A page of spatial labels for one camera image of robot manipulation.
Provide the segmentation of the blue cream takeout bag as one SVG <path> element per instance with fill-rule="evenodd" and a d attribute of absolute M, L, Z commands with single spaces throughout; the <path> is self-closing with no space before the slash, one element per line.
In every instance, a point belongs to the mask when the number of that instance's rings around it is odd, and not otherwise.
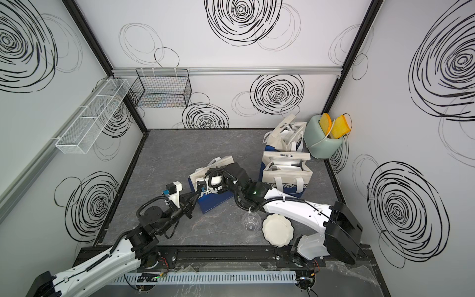
<path fill-rule="evenodd" d="M 259 181 L 301 198 L 313 175 L 306 164 L 310 159 L 311 155 L 307 152 L 265 151 Z"/>
<path fill-rule="evenodd" d="M 223 178 L 218 173 L 211 176 L 213 169 L 224 168 L 233 162 L 233 157 L 230 155 L 223 158 L 217 157 L 212 159 L 206 167 L 198 168 L 189 175 L 188 182 L 191 190 L 201 192 L 197 203 L 203 214 L 210 212 L 233 197 L 233 193 L 225 189 Z"/>
<path fill-rule="evenodd" d="M 295 121 L 295 115 L 287 116 L 273 131 L 265 134 L 264 151 L 269 152 L 302 152 L 303 136 L 307 122 Z"/>

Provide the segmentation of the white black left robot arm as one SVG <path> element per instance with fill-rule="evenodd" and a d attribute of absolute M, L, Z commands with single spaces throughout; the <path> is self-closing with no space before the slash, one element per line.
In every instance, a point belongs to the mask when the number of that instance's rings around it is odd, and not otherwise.
<path fill-rule="evenodd" d="M 89 297 L 125 273 L 138 269 L 166 233 L 192 212 L 202 192 L 161 195 L 141 205 L 139 224 L 122 232 L 108 250 L 64 272 L 47 271 L 36 277 L 28 297 Z"/>

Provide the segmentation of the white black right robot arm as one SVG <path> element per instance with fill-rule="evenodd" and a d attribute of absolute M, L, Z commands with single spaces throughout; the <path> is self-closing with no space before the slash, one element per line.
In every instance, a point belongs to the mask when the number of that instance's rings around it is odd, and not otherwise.
<path fill-rule="evenodd" d="M 299 257 L 312 261 L 332 256 L 346 264 L 355 264 L 363 227 L 350 208 L 339 201 L 334 205 L 318 204 L 294 197 L 268 184 L 252 180 L 238 163 L 224 167 L 205 167 L 189 176 L 189 185 L 202 196 L 202 212 L 218 205 L 222 195 L 233 196 L 236 205 L 248 214 L 268 213 L 262 224 L 264 238 L 275 247 L 289 245 L 293 221 L 315 231 L 298 238 L 294 249 Z"/>

